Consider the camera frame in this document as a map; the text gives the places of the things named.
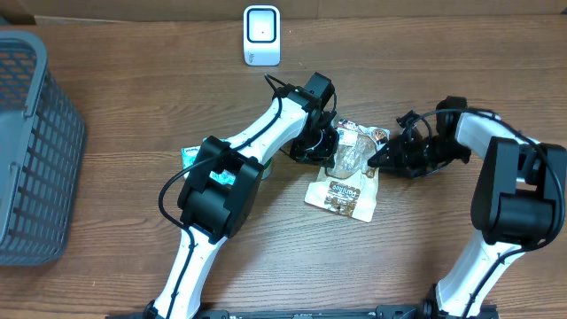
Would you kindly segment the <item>beige paper pouch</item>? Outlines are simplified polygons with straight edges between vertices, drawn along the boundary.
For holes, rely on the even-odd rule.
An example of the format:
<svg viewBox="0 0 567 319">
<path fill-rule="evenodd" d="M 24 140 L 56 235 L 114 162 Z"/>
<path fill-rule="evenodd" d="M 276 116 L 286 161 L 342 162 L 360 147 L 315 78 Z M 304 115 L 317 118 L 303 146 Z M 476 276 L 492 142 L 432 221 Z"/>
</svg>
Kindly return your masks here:
<svg viewBox="0 0 567 319">
<path fill-rule="evenodd" d="M 390 131 L 365 127 L 346 119 L 337 127 L 335 166 L 320 169 L 304 201 L 334 214 L 370 222 L 377 206 L 378 169 L 368 160 L 388 142 Z"/>
</svg>

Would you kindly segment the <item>green lid jar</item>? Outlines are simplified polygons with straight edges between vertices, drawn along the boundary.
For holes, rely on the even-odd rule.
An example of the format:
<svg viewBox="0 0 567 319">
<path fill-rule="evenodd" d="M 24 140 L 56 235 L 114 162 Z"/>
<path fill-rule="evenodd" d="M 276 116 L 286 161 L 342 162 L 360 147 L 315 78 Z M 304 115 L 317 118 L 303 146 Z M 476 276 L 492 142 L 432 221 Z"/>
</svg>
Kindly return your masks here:
<svg viewBox="0 0 567 319">
<path fill-rule="evenodd" d="M 262 177 L 261 179 L 267 179 L 269 177 L 269 175 L 271 174 L 273 170 L 273 161 L 272 158 L 270 158 L 265 164 L 264 164 L 264 170 L 262 172 Z"/>
</svg>

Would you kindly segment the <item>teal wipes pack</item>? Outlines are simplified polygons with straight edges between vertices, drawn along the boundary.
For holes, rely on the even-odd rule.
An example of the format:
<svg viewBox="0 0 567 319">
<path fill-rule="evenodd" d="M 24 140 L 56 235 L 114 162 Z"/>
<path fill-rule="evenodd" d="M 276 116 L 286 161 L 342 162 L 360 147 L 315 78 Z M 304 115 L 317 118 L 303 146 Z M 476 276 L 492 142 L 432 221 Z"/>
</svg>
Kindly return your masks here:
<svg viewBox="0 0 567 319">
<path fill-rule="evenodd" d="M 236 176 L 228 170 L 223 170 L 220 174 L 211 172 L 210 177 L 220 184 L 229 186 L 233 185 L 236 180 Z"/>
</svg>

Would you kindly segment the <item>blue white package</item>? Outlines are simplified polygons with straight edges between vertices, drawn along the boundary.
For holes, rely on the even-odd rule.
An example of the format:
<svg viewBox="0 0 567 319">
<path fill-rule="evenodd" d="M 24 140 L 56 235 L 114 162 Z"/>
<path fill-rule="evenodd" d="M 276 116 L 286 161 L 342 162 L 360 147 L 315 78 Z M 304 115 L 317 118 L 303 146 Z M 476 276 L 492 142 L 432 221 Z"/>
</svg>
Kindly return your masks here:
<svg viewBox="0 0 567 319">
<path fill-rule="evenodd" d="M 183 169 L 190 167 L 194 164 L 199 149 L 200 149 L 199 146 L 191 146 L 181 149 Z"/>
</svg>

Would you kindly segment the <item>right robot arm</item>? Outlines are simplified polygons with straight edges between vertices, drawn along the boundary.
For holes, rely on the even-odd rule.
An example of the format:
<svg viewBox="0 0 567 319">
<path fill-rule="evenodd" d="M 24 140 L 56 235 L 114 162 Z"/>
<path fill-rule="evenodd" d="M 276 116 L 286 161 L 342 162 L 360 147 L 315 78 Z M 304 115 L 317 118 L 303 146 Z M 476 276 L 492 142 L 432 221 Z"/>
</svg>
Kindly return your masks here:
<svg viewBox="0 0 567 319">
<path fill-rule="evenodd" d="M 566 217 L 566 150 L 525 136 L 491 110 L 448 96 L 421 136 L 425 115 L 398 118 L 402 131 L 369 158 L 370 167 L 408 178 L 425 177 L 453 160 L 483 161 L 470 218 L 473 235 L 449 273 L 417 306 L 379 306 L 380 318 L 495 318 L 483 301 L 508 267 L 549 245 Z"/>
</svg>

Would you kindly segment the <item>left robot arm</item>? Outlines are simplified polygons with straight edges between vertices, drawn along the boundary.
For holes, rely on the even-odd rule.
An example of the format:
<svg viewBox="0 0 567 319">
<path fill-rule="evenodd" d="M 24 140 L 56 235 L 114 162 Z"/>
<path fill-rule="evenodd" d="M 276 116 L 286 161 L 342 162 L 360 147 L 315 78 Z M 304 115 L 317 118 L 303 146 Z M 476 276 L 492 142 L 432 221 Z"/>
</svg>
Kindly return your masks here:
<svg viewBox="0 0 567 319">
<path fill-rule="evenodd" d="M 264 76 L 273 90 L 270 107 L 239 134 L 206 138 L 192 165 L 172 176 L 158 197 L 162 215 L 181 231 L 181 241 L 162 293 L 145 318 L 192 318 L 221 246 L 242 228 L 272 157 L 288 144 L 300 164 L 334 167 L 338 132 L 331 80 L 315 73 L 305 86 Z"/>
</svg>

